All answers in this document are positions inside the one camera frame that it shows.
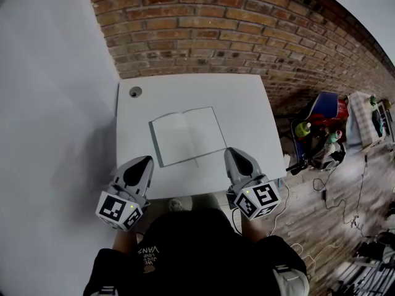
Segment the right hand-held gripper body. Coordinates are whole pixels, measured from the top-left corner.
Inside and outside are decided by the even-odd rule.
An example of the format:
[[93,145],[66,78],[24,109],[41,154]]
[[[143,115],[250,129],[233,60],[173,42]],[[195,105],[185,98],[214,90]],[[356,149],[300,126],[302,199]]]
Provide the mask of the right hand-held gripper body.
[[275,182],[265,175],[230,186],[226,196],[229,207],[238,208],[248,220],[270,214],[281,202]]

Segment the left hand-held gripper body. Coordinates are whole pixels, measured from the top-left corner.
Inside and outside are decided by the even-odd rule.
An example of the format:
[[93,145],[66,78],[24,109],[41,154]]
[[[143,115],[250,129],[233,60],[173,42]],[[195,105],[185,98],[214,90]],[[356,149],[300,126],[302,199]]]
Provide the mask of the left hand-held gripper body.
[[101,192],[96,216],[114,229],[130,231],[146,212],[150,203],[145,195],[120,187],[112,181]]

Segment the white notebook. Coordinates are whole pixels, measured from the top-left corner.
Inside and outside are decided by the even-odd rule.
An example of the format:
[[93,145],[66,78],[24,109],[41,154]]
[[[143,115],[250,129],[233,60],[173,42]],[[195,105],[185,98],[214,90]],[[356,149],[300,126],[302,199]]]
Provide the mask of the white notebook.
[[168,113],[149,122],[159,166],[169,167],[226,149],[213,107]]

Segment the person's left forearm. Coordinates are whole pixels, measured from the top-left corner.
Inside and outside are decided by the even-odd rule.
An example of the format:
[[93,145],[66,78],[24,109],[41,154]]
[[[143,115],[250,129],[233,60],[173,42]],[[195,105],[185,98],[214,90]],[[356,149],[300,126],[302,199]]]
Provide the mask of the person's left forearm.
[[138,240],[134,229],[128,232],[118,230],[112,249],[125,254],[131,254],[137,245]]

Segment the person's right white shoulder pad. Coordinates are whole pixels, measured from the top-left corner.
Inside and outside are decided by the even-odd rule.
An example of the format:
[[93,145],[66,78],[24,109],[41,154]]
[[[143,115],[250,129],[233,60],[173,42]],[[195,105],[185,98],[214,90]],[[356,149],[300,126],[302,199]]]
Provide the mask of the person's right white shoulder pad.
[[309,296],[309,282],[303,272],[286,265],[280,265],[275,267],[273,274],[280,296]]

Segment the person's right forearm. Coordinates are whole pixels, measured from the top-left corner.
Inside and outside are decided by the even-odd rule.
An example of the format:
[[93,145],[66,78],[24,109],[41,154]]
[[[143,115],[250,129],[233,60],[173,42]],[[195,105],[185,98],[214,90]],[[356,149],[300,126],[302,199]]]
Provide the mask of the person's right forearm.
[[249,220],[241,215],[241,234],[251,242],[258,242],[267,237],[264,221],[260,219]]

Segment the person's left shoe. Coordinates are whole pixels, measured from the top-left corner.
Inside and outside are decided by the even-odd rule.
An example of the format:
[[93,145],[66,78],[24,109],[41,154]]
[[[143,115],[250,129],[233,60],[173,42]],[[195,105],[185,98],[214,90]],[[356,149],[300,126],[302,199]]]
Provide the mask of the person's left shoe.
[[192,210],[191,197],[172,198],[168,202],[168,207],[171,212],[182,212]]

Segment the olive trouser leg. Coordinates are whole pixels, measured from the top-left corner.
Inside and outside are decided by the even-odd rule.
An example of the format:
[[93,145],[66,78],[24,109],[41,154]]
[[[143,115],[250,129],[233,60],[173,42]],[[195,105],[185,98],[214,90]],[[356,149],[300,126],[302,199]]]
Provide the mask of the olive trouser leg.
[[206,208],[222,210],[214,194],[199,194],[192,196],[192,211]]

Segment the dark brown bag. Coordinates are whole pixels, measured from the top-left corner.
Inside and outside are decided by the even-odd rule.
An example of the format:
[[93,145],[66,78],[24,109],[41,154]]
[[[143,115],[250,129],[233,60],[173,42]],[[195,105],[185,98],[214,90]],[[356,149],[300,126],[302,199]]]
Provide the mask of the dark brown bag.
[[309,150],[304,156],[308,166],[321,171],[330,171],[343,162],[346,156],[346,148],[341,142],[342,137],[334,143],[336,147],[335,152],[327,157],[324,154],[328,136],[333,132],[327,127],[320,127],[313,132]]

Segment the red bag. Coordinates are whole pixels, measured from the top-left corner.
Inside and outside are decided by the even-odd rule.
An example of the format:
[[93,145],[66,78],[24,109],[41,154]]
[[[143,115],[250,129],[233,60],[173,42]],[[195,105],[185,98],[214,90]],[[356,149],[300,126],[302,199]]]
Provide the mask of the red bag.
[[311,124],[312,127],[328,127],[331,118],[324,117],[324,115],[319,113],[313,113],[308,118],[308,122]]

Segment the teal pink bottle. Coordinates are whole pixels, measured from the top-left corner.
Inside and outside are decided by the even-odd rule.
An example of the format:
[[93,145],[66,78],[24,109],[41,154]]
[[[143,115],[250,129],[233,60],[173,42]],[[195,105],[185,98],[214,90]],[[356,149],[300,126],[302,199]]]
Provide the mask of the teal pink bottle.
[[327,144],[334,144],[342,137],[342,135],[343,135],[343,133],[341,130],[336,130],[335,132],[329,134],[326,143]]

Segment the person's black t-shirt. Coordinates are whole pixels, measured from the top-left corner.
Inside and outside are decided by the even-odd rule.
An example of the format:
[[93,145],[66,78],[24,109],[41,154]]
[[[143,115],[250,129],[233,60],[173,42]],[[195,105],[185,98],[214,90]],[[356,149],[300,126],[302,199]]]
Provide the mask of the person's black t-shirt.
[[115,286],[118,296],[280,296],[273,270],[307,276],[300,256],[280,237],[251,242],[221,210],[158,217],[131,254],[101,249],[83,296]]

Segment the blue chair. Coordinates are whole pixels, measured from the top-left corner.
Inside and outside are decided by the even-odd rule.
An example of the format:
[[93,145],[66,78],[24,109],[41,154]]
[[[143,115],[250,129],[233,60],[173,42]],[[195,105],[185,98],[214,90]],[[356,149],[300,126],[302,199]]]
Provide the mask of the blue chair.
[[294,150],[296,153],[297,163],[306,166],[307,161],[304,158],[307,150],[307,141],[298,139],[295,135],[295,127],[306,121],[313,113],[319,113],[327,118],[335,118],[338,114],[338,95],[333,92],[321,92],[312,99],[300,112],[289,117],[290,133],[293,139]]

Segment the beige plaid cloth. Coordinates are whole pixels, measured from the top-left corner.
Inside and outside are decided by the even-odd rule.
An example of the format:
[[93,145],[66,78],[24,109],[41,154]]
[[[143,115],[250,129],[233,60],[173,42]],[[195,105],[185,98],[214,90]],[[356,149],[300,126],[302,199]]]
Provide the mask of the beige plaid cloth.
[[370,96],[356,91],[347,97],[346,144],[362,150],[374,146],[381,138],[372,121],[373,108]]

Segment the white metal rack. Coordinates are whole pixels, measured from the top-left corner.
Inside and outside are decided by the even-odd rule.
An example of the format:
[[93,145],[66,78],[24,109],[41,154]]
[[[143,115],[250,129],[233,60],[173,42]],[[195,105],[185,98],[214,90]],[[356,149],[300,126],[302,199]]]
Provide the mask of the white metal rack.
[[327,296],[395,296],[395,261],[344,262],[333,274]]

